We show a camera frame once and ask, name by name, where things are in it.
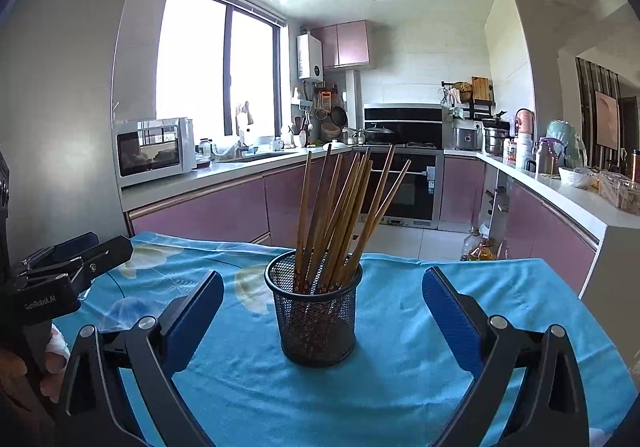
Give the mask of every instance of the black mesh cup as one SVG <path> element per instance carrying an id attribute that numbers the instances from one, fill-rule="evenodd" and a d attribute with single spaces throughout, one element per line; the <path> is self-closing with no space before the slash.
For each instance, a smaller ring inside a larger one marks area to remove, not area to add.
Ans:
<path id="1" fill-rule="evenodd" d="M 292 250 L 276 257 L 264 271 L 273 292 L 280 345 L 287 358 L 301 366 L 332 366 L 346 359 L 355 345 L 356 288 L 362 267 L 358 265 L 354 279 L 338 290 L 300 295 L 293 293 L 295 254 Z"/>

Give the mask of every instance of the blue tablecloth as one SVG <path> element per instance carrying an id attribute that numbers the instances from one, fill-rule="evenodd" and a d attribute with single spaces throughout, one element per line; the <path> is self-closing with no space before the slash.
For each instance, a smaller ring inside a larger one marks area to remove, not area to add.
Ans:
<path id="1" fill-rule="evenodd" d="M 422 275 L 433 263 L 364 255 L 357 346 L 337 366 L 310 369 L 282 353 L 273 299 L 262 278 L 265 265 L 284 249 L 151 233 L 132 241 L 132 259 L 113 270 L 112 279 L 98 278 L 82 308 L 56 324 L 70 343 L 86 323 L 103 330 L 129 327 L 143 315 L 159 315 L 210 270 L 219 271 L 224 302 L 188 369 L 174 375 L 185 402 L 219 447 L 423 447 L 437 438 L 471 381 L 422 299 Z M 580 366 L 590 427 L 616 428 L 636 396 L 630 376 L 593 316 L 546 263 L 439 266 L 488 315 L 505 315 L 514 326 L 536 331 L 562 324 Z M 511 380 L 484 445 L 498 439 L 521 377 Z M 124 378 L 146 438 L 164 445 L 129 371 Z"/>

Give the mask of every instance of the kitchen sink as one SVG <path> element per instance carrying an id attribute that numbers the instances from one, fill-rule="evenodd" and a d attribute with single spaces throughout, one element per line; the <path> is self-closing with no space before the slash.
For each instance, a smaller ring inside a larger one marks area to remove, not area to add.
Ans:
<path id="1" fill-rule="evenodd" d="M 250 154 L 249 156 L 242 156 L 241 158 L 234 158 L 233 160 L 225 160 L 226 163 L 245 163 L 245 162 L 255 162 L 258 160 L 265 160 L 267 158 L 276 158 L 280 156 L 287 156 L 290 154 L 295 154 L 295 152 L 262 152 L 258 154 Z"/>

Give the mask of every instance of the white microwave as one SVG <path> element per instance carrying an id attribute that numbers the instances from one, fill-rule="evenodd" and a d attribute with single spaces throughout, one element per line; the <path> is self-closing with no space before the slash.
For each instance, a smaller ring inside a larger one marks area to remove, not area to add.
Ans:
<path id="1" fill-rule="evenodd" d="M 113 159 L 120 187 L 190 172 L 196 167 L 193 121 L 116 122 Z"/>

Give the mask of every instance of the window frame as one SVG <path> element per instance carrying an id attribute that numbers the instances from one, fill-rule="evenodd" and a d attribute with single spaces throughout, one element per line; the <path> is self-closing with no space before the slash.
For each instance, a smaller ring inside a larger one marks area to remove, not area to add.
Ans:
<path id="1" fill-rule="evenodd" d="M 257 16 L 243 8 L 240 8 L 230 2 L 223 0 L 211 0 L 220 3 L 226 7 L 225 11 L 225 31 L 223 37 L 223 57 L 222 57 L 222 115 L 225 127 L 225 136 L 232 135 L 234 120 L 231 110 L 231 26 L 233 21 L 233 13 L 237 11 L 248 17 L 252 17 L 267 26 L 271 27 L 273 36 L 273 120 L 274 120 L 274 136 L 280 136 L 280 128 L 282 127 L 282 100 L 280 98 L 280 26 L 271 23 L 260 16 Z"/>

